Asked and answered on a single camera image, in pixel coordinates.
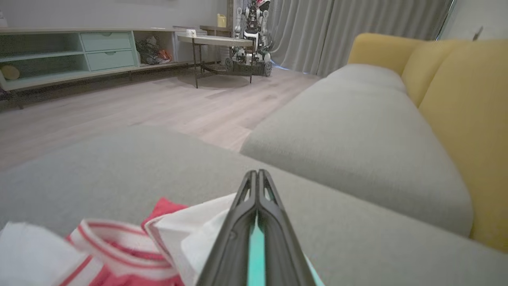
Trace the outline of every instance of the drawer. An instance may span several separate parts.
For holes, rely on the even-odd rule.
[[[107,51],[86,55],[92,71],[129,67],[134,65],[132,51]]]
[[[129,33],[81,33],[85,51],[130,49]]]

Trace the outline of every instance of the gray sofa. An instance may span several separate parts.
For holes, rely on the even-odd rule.
[[[0,174],[0,226],[63,236],[84,217],[140,223],[161,196],[187,205],[235,192],[249,169],[274,179],[326,285],[505,285],[505,254],[186,135],[135,126]]]
[[[395,72],[347,65],[262,121],[243,155],[468,237],[453,161]]]

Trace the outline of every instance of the yellow bottle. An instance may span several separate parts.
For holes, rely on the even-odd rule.
[[[217,27],[226,27],[226,17],[224,15],[217,14]]]

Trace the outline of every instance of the couch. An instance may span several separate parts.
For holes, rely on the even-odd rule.
[[[241,153],[507,252],[507,51],[361,34]]]
[[[508,256],[238,153],[133,126],[0,174],[0,227],[68,235],[84,217],[141,223],[161,196],[195,205],[267,169],[325,285],[505,285]]]

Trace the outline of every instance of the gray curtain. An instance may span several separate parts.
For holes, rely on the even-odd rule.
[[[270,7],[272,60],[326,76],[347,62],[365,32],[434,40],[452,0],[276,0]]]

